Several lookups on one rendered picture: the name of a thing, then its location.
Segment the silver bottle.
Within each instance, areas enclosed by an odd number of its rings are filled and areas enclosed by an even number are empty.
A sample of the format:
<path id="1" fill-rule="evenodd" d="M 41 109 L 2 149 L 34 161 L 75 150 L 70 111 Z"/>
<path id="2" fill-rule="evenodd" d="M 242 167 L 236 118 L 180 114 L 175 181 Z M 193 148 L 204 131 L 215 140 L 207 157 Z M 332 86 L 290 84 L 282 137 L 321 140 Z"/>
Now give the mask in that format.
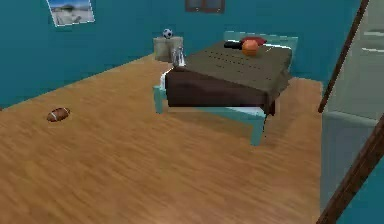
<path id="1" fill-rule="evenodd" d="M 172 50 L 172 64 L 174 67 L 183 67 L 186 65 L 184 48 L 182 46 L 176 47 Z"/>

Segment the beige bedside table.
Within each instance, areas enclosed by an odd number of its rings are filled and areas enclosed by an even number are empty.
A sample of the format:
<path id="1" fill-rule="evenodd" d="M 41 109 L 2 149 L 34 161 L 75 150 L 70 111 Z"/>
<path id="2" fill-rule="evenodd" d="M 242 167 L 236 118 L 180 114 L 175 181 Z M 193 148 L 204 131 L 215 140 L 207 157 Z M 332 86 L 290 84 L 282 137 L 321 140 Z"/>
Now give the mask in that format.
<path id="1" fill-rule="evenodd" d="M 157 61 L 172 62 L 172 52 L 175 48 L 183 45 L 183 38 L 174 36 L 170 39 L 155 37 L 153 39 L 154 56 Z"/>

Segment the brown framed room door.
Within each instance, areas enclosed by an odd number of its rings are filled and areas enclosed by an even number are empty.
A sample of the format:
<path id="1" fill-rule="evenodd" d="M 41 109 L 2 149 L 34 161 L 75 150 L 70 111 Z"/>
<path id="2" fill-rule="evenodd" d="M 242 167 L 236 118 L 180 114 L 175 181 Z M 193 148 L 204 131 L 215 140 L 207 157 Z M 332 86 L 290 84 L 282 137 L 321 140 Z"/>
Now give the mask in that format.
<path id="1" fill-rule="evenodd" d="M 320 216 L 341 224 L 384 157 L 384 0 L 361 0 L 318 108 Z"/>

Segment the red pillow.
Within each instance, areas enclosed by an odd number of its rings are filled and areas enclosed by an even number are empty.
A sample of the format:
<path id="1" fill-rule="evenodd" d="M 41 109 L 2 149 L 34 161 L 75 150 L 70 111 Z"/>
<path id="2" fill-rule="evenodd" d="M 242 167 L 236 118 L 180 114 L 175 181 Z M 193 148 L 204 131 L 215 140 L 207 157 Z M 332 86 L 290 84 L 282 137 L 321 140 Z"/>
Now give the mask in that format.
<path id="1" fill-rule="evenodd" d="M 247 36 L 240 40 L 241 43 L 244 43 L 245 41 L 256 41 L 259 46 L 264 45 L 267 40 L 259 37 L 259 36 Z"/>

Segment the orange basketball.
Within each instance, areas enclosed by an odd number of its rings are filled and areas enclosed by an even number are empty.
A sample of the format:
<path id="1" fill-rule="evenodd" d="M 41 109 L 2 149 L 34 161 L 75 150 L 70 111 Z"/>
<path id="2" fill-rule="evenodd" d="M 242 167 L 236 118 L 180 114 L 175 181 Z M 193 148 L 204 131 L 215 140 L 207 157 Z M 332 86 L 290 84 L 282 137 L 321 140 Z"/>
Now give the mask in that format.
<path id="1" fill-rule="evenodd" d="M 242 44 L 242 53 L 246 56 L 255 56 L 259 45 L 255 40 L 246 40 Z"/>

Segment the teal bed brown blanket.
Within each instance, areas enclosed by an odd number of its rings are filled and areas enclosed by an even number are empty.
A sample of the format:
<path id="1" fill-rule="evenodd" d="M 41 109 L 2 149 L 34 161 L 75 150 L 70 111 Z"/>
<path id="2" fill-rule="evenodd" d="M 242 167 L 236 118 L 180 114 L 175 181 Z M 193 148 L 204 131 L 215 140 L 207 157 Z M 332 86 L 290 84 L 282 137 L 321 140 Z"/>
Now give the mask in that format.
<path id="1" fill-rule="evenodd" d="M 187 56 L 185 66 L 164 72 L 153 87 L 155 111 L 162 113 L 167 101 L 170 107 L 193 107 L 250 124 L 250 142 L 259 145 L 266 118 L 289 85 L 298 39 L 263 34 L 267 42 L 255 56 L 224 48 L 225 42 L 247 36 L 256 35 L 226 31 L 222 41 Z"/>

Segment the brown american football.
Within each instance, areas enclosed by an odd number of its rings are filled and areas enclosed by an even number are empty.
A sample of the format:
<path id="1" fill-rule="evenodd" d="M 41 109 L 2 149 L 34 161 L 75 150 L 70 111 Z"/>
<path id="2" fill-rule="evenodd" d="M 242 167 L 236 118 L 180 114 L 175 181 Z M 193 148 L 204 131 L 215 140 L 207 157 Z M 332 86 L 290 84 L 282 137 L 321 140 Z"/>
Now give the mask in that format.
<path id="1" fill-rule="evenodd" d="M 65 108 L 65 107 L 56 108 L 47 115 L 47 120 L 49 122 L 58 122 L 66 119 L 69 115 L 70 115 L 69 108 Z"/>

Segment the framed landscape picture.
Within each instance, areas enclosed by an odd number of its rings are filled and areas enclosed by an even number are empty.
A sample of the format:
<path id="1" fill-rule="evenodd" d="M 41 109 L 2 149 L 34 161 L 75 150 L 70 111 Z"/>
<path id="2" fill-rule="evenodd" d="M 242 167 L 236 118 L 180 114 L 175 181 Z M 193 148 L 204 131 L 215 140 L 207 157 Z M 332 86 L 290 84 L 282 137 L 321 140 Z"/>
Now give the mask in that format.
<path id="1" fill-rule="evenodd" d="M 46 0 L 56 27 L 94 22 L 91 0 Z"/>

